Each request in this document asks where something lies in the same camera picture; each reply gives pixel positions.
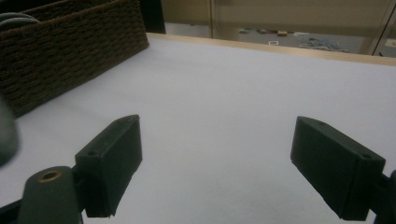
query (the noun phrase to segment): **wicker basket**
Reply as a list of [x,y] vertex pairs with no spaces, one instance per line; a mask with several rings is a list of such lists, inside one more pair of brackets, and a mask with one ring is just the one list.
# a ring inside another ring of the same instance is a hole
[[0,33],[0,94],[19,117],[148,47],[138,0],[65,0]]

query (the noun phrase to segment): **white surface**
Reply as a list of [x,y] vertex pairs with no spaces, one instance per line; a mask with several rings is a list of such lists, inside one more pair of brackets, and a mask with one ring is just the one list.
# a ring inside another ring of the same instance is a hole
[[[150,48],[18,119],[1,204],[112,120],[139,114],[144,160],[111,219],[85,223],[344,223],[290,162],[298,115],[396,169],[396,67],[150,39]],[[368,223],[373,220],[370,215]]]

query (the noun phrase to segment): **blurry object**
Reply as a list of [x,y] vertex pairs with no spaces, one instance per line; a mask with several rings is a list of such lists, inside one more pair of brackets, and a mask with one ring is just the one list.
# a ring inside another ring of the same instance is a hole
[[347,49],[341,49],[338,42],[331,42],[328,39],[309,38],[308,43],[301,44],[302,49],[319,49],[325,51],[348,52]]
[[387,42],[385,42],[385,46],[396,48],[396,39],[387,39]]
[[268,41],[268,45],[279,45],[279,41]]
[[256,29],[256,32],[259,33],[259,34],[261,34],[261,35],[267,34],[267,31],[266,31],[266,30],[263,30],[263,29]]
[[287,31],[277,31],[277,36],[287,36],[288,32]]
[[239,34],[241,34],[241,35],[245,35],[245,34],[248,34],[250,32],[251,32],[251,29],[249,29],[249,28],[245,28],[245,29],[240,29],[239,30]]
[[309,33],[304,33],[304,32],[294,32],[295,36],[299,36],[299,35],[309,35]]

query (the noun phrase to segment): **white tabletop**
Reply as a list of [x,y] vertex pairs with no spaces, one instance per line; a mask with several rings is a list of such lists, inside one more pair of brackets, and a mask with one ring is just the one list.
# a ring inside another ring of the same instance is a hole
[[[144,160],[111,219],[85,223],[345,223],[290,162],[297,116],[320,119],[396,169],[396,66],[151,38],[133,58],[18,119],[0,205],[112,120],[139,114]],[[368,223],[372,223],[371,213]]]

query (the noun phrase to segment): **woven basket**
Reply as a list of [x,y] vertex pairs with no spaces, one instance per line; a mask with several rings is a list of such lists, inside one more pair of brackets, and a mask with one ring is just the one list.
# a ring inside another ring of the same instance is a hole
[[19,117],[148,47],[138,0],[65,0],[0,33],[0,94]]

